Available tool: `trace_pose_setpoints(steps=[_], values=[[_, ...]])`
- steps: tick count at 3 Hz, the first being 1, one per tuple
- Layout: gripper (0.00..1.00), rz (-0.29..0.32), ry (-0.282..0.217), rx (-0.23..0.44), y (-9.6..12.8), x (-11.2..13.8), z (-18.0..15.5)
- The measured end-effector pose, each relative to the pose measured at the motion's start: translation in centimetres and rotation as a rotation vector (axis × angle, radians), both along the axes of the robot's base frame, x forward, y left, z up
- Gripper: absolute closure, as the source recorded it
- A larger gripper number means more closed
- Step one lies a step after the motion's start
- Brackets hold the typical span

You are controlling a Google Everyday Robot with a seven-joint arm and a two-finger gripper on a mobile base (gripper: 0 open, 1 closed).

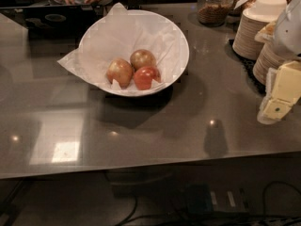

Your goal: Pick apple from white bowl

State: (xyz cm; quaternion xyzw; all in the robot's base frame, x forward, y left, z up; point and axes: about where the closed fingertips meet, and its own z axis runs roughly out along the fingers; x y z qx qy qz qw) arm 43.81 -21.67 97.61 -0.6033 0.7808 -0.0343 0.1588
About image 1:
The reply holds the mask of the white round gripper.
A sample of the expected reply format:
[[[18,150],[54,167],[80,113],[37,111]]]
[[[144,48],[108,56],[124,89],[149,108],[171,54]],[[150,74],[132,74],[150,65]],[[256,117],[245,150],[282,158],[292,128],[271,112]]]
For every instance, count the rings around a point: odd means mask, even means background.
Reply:
[[[301,59],[301,0],[292,0],[273,21],[263,27],[255,41],[273,39],[274,51],[280,57]],[[301,62],[290,61],[278,69],[270,68],[266,75],[266,95],[257,116],[262,124],[281,121],[301,98]]]

